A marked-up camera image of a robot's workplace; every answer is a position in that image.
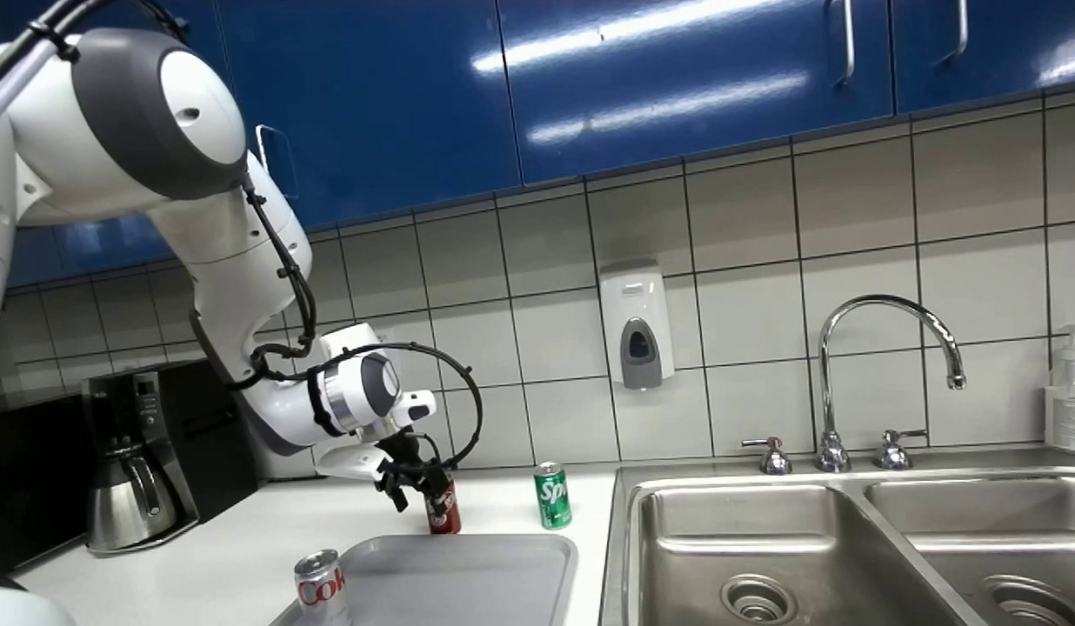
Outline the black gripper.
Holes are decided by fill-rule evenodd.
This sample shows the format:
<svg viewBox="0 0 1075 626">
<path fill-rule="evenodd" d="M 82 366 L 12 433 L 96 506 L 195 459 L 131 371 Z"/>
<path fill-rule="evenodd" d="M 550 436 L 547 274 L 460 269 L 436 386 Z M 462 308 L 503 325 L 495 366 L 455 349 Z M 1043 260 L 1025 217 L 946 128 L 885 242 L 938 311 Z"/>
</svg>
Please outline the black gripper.
<svg viewBox="0 0 1075 626">
<path fill-rule="evenodd" d="M 380 448 L 390 455 L 381 491 L 397 512 L 405 512 L 403 487 L 425 491 L 425 499 L 442 499 L 453 491 L 447 468 L 437 459 L 437 447 L 431 436 L 403 427 L 381 437 Z"/>
</svg>

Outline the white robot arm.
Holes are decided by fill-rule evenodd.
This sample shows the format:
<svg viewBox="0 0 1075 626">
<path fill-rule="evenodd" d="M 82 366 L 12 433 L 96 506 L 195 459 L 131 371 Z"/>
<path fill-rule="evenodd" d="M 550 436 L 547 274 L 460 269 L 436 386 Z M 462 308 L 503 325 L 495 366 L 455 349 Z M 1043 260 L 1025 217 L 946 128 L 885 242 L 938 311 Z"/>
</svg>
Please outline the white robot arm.
<svg viewBox="0 0 1075 626">
<path fill-rule="evenodd" d="M 310 242 L 245 150 L 230 89 L 180 40 L 77 25 L 96 0 L 56 0 L 0 41 L 0 308 L 20 228 L 143 217 L 191 280 L 191 326 L 274 453 L 354 447 L 352 477 L 390 501 L 447 501 L 453 463 L 416 447 L 436 411 L 405 392 L 366 325 L 288 345 L 257 330 L 313 317 Z"/>
</svg>

